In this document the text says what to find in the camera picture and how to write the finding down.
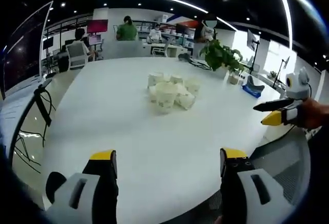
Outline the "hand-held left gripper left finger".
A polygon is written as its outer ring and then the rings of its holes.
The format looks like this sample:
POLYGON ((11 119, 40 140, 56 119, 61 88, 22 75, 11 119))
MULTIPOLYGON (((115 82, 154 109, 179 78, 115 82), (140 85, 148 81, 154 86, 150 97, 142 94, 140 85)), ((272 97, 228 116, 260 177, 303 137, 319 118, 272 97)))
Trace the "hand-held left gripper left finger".
POLYGON ((81 173, 51 172, 46 182, 51 223, 117 223, 116 151, 93 154, 81 173))

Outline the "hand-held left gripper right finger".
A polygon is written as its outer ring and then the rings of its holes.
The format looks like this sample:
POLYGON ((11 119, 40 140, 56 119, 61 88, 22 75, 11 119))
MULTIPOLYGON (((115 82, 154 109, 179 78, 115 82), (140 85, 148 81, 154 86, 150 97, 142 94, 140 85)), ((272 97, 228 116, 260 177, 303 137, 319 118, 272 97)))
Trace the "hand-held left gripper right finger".
POLYGON ((220 156, 222 223, 282 223, 289 215, 282 186, 243 151, 221 148, 220 156))

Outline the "person's right hand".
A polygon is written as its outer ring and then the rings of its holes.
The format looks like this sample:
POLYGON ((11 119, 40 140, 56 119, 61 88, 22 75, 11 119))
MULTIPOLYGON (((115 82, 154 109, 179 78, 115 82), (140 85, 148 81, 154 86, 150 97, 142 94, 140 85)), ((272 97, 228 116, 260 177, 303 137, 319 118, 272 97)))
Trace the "person's right hand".
POLYGON ((316 129, 328 125, 328 104, 308 98, 298 106, 297 126, 316 129))

